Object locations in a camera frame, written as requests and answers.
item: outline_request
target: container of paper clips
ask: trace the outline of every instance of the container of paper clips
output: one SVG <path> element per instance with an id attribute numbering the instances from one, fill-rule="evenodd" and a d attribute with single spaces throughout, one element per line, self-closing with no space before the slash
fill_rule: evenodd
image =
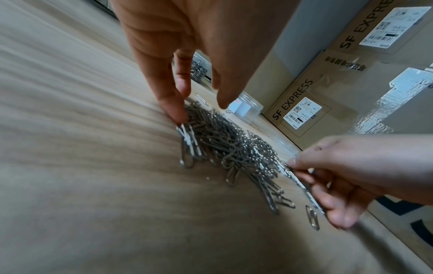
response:
<path id="1" fill-rule="evenodd" d="M 211 64 L 195 52 L 191 64 L 191 79 L 197 83 L 201 83 L 202 78 L 211 68 Z"/>
<path id="2" fill-rule="evenodd" d="M 228 109 L 245 123 L 251 124 L 260 114 L 263 106 L 247 93 L 242 92 L 241 95 L 229 105 Z"/>

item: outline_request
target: brown cardboard box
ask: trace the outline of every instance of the brown cardboard box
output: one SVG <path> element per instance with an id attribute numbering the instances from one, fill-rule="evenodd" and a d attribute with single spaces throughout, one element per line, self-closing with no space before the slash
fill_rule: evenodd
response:
<path id="1" fill-rule="evenodd" d="M 372 0 L 266 118 L 301 149 L 329 135 L 433 134 L 431 6 Z M 433 207 L 381 197 L 369 211 L 433 268 Z"/>

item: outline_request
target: wood grain surface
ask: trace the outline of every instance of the wood grain surface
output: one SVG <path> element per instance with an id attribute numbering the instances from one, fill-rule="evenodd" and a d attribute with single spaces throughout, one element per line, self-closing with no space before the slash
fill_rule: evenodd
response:
<path id="1" fill-rule="evenodd" d="M 182 168 L 120 26 L 87 2 L 2 0 L 0 24 L 0 273 L 432 273 L 369 214 L 316 232 L 288 179 L 297 208 L 274 216 L 246 178 Z"/>

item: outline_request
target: barcode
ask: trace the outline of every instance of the barcode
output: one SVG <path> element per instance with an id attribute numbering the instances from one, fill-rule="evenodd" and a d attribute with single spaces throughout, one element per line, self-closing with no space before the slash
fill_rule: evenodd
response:
<path id="1" fill-rule="evenodd" d="M 373 40 L 385 40 L 385 41 L 390 41 L 392 40 L 394 37 L 388 37 L 388 36 L 375 36 L 372 35 L 369 37 L 369 39 L 373 39 Z"/>
<path id="2" fill-rule="evenodd" d="M 293 109 L 293 111 L 296 112 L 296 113 L 299 113 L 299 111 L 301 111 L 301 109 L 302 109 L 302 108 L 300 108 L 300 107 L 295 107 L 295 108 Z"/>
<path id="3" fill-rule="evenodd" d="M 389 26 L 389 24 L 391 24 L 391 22 L 382 22 L 378 25 L 376 29 L 384 30 L 387 28 L 387 26 Z"/>
<path id="4" fill-rule="evenodd" d="M 296 123 L 300 124 L 301 121 L 299 121 L 297 118 L 295 118 L 293 115 L 289 114 L 289 117 L 292 118 Z"/>

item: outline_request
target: hand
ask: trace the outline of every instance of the hand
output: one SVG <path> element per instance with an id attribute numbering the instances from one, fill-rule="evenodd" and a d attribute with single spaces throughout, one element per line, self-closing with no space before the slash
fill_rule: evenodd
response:
<path id="1" fill-rule="evenodd" d="M 218 104 L 227 108 L 269 53 L 299 0 L 111 2 L 160 106 L 176 123 L 183 123 L 188 120 L 183 105 L 191 93 L 196 49 L 209 56 Z"/>
<path id="2" fill-rule="evenodd" d="M 329 222 L 347 229 L 384 194 L 432 205 L 432 156 L 433 135 L 347 135 L 322 139 L 288 165 L 312 185 Z"/>

